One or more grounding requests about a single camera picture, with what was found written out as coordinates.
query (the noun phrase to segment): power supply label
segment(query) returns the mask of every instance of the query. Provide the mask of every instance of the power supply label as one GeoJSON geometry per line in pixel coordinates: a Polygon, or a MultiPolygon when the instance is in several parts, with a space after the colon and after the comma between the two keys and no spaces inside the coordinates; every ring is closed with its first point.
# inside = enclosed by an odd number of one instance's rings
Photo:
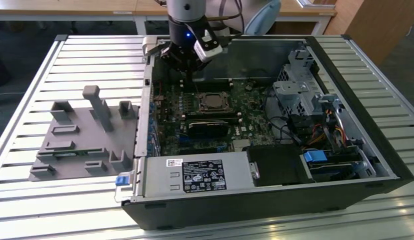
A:
{"type": "Polygon", "coordinates": [[[183,162],[182,172],[187,194],[227,189],[222,160],[183,162]]]}

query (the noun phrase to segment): side panel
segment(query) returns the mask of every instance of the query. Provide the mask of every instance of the side panel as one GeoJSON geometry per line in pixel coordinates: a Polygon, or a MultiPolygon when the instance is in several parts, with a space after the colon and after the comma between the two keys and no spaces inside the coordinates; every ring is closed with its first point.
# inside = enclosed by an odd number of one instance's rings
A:
{"type": "Polygon", "coordinates": [[[399,185],[382,181],[139,204],[127,201],[122,208],[143,230],[174,229],[342,210],[399,185]]]}

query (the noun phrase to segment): green circuit board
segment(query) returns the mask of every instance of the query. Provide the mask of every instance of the green circuit board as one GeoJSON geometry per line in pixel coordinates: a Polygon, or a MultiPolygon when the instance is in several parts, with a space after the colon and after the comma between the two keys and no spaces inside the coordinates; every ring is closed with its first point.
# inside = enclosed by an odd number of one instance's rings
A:
{"type": "Polygon", "coordinates": [[[160,155],[207,153],[205,151],[209,153],[211,151],[235,152],[241,151],[233,144],[237,142],[245,142],[253,146],[274,144],[275,137],[262,109],[266,90],[267,87],[251,86],[245,79],[234,80],[230,91],[222,92],[183,92],[176,85],[166,85],[163,89],[158,89],[156,93],[160,95],[155,104],[160,155]],[[226,105],[223,105],[226,107],[218,107],[223,99],[226,99],[226,105]],[[209,115],[215,112],[238,114],[235,116],[238,122],[229,125],[226,136],[215,139],[191,139],[188,136],[190,124],[214,120],[188,121],[184,120],[183,115],[203,113],[209,115]]]}

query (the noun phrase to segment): cpu socket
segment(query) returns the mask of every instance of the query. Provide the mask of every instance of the cpu socket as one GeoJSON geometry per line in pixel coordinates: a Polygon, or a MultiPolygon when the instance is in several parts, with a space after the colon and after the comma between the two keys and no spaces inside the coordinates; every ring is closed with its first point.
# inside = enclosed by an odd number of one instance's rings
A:
{"type": "Polygon", "coordinates": [[[233,108],[229,102],[229,94],[226,92],[200,93],[199,111],[203,113],[211,112],[231,112],[233,108]]]}

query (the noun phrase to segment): blue drive bracket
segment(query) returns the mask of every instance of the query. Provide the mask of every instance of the blue drive bracket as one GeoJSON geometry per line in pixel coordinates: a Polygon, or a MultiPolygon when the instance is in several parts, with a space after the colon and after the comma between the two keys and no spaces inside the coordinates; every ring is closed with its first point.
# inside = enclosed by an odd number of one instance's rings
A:
{"type": "Polygon", "coordinates": [[[326,162],[327,161],[325,151],[322,151],[322,150],[307,151],[303,154],[303,157],[305,157],[305,161],[307,163],[310,163],[310,162],[314,162],[314,163],[315,162],[326,162]]]}

